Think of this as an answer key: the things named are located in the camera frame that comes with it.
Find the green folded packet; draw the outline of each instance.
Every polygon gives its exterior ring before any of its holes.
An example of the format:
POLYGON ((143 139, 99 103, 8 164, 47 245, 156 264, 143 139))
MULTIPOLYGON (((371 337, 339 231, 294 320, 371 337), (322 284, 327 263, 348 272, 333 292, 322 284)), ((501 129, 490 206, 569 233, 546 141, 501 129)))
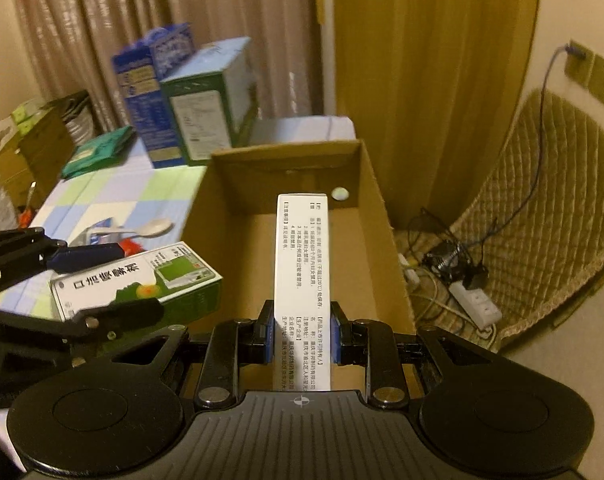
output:
POLYGON ((133 127, 124 126, 78 146, 62 169, 62 178, 73 178, 118 164, 124 159, 128 141, 133 138, 134 132, 133 127))

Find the green and white medicine box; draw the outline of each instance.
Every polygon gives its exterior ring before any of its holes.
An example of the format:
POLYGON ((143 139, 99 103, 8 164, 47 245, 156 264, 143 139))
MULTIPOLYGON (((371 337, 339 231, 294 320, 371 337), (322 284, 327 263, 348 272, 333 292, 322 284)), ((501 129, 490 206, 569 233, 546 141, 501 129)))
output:
POLYGON ((157 298, 160 322, 127 333, 140 337, 171 324, 188 324, 217 310, 222 276, 183 242, 51 280, 62 320, 112 303, 157 298))
POLYGON ((160 82, 191 166, 206 164, 215 150, 247 143, 258 108, 250 43, 234 38, 206 44, 160 82))

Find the white plastic spoon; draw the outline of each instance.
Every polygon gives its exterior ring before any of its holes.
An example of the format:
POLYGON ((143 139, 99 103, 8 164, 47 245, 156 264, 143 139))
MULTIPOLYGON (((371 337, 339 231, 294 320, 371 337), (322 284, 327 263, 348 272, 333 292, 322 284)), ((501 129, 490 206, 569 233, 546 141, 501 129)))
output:
POLYGON ((143 238, 154 238, 163 235, 173 227, 173 222, 168 218, 155 218, 150 222, 138 227, 137 229, 127 229, 125 227, 96 227, 91 229, 89 236, 105 235, 110 233, 133 233, 133 236, 143 238))

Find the quilted mat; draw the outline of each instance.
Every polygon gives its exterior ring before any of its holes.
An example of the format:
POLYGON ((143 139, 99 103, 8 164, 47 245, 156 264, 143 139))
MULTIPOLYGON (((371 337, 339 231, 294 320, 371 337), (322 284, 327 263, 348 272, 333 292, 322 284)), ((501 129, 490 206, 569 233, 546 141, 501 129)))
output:
MULTIPOLYGON (((461 240, 482 238, 495 218, 503 222, 528 194, 538 160, 539 106, 538 90, 527 99, 479 194, 451 226, 461 240)), ((503 315, 493 351, 561 306, 604 266, 604 131, 573 104, 547 92, 543 138, 534 195, 484 246, 490 271, 485 290, 503 315)), ((418 249, 437 241, 422 237, 418 249)), ((478 261, 479 248, 471 252, 478 261)), ((451 330, 460 319, 442 310, 429 323, 451 330)), ((485 333, 473 326, 453 331, 489 346, 485 333)))

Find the red object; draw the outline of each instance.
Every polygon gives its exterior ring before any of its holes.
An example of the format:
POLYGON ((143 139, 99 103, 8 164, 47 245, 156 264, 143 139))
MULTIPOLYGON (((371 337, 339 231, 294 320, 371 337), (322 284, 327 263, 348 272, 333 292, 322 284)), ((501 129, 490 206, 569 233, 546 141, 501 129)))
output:
POLYGON ((18 226, 20 229, 25 229, 31 225, 34 216, 35 213, 30 207, 26 208, 22 213, 20 213, 20 216, 18 216, 18 226))
POLYGON ((120 247, 124 249, 124 257, 128 258, 129 256, 133 256, 133 254, 140 254, 144 252, 144 248, 131 240, 131 238, 124 238, 124 240, 119 241, 120 247))

